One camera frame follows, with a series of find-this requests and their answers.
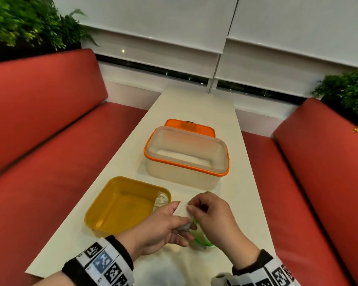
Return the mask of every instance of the left hand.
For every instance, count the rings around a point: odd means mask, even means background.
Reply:
[[[188,240],[194,240],[190,232],[176,230],[189,222],[187,217],[172,215],[179,203],[171,202],[160,207],[140,224],[115,236],[133,261],[141,255],[155,253],[167,243],[188,247]]]

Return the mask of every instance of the wrist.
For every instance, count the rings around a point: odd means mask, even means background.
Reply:
[[[141,255],[141,245],[138,235],[134,234],[134,228],[115,235],[115,238],[125,247],[133,262]]]
[[[260,254],[260,249],[239,229],[236,234],[231,235],[231,239],[225,245],[223,252],[233,266],[239,270],[255,263]]]

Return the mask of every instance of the green plant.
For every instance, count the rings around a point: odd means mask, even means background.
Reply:
[[[353,110],[358,115],[358,70],[353,73],[328,75],[312,92],[315,96],[335,96],[344,108]]]
[[[76,9],[61,16],[52,0],[0,0],[0,41],[8,46],[15,46],[19,39],[32,46],[45,41],[56,50],[85,38],[95,43],[74,14],[84,15]]]

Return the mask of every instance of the yellow tray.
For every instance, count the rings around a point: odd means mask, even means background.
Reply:
[[[119,234],[152,213],[160,192],[171,202],[171,193],[164,187],[125,177],[112,178],[86,211],[85,224],[93,230]]]

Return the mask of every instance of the red backrest cushion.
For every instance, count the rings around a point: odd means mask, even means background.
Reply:
[[[0,170],[106,98],[90,49],[0,63]]]
[[[310,98],[274,132],[291,168],[358,284],[358,133]]]

